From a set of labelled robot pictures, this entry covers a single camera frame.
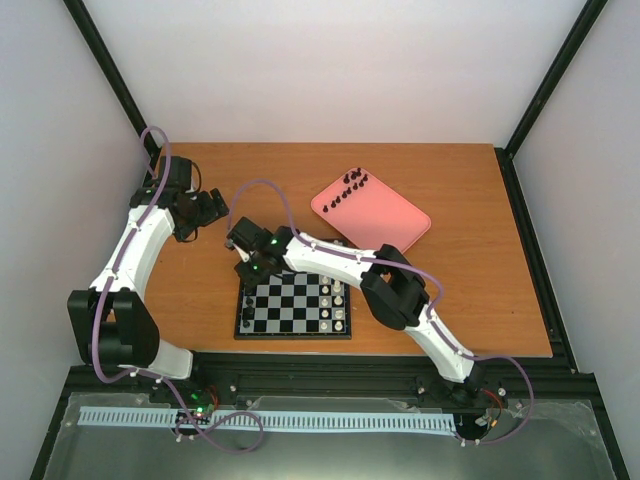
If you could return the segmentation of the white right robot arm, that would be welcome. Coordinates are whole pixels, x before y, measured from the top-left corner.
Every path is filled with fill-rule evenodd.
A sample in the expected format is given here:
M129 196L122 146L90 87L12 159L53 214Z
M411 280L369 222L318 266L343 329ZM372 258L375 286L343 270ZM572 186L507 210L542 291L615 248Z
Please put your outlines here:
M471 393L481 388L484 372L471 350L455 337L436 312L426 275L394 246L377 250L349 248L319 240L292 227L271 232L246 217L226 235L226 247L240 261L235 271L247 286L284 271L313 273L360 290L372 316L402 331L421 347L446 381Z

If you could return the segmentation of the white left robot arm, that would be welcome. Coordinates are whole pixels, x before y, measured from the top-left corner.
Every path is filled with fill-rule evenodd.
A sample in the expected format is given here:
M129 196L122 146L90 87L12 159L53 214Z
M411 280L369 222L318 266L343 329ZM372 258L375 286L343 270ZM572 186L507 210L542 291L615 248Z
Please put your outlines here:
M193 367L193 354L163 340L144 304L146 287L169 238L191 243L200 229L229 209L216 189L201 187L199 167L173 156L159 163L158 176L130 199L126 227L101 273L85 290L74 290L67 309L81 359L92 366L115 366L129 375L145 370L173 379L186 402L201 400L208 378Z

